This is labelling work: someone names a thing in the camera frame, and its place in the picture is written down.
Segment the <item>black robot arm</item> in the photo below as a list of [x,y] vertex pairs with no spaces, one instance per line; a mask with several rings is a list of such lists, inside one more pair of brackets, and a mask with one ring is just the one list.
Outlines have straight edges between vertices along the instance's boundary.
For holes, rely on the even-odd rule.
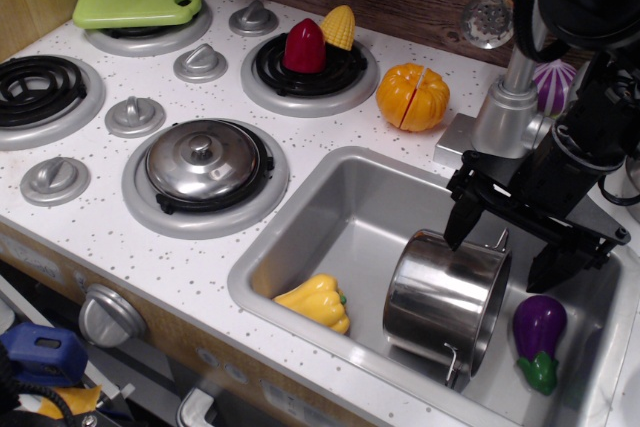
[[[588,193],[639,155],[639,0],[515,0],[514,28],[509,69],[461,142],[444,237],[459,247],[488,212],[542,239],[527,285],[542,293],[630,239]],[[592,59],[573,101],[544,127],[533,69],[573,48]]]

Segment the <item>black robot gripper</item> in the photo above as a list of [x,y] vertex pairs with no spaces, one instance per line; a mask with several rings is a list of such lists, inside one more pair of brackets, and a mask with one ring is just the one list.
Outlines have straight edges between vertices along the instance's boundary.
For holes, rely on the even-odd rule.
[[544,293],[630,241],[630,233],[587,194],[623,163],[621,152],[590,157],[565,125],[553,127],[539,146],[520,159],[468,150],[449,181],[454,206],[443,234],[456,251],[484,212],[542,239],[526,291]]

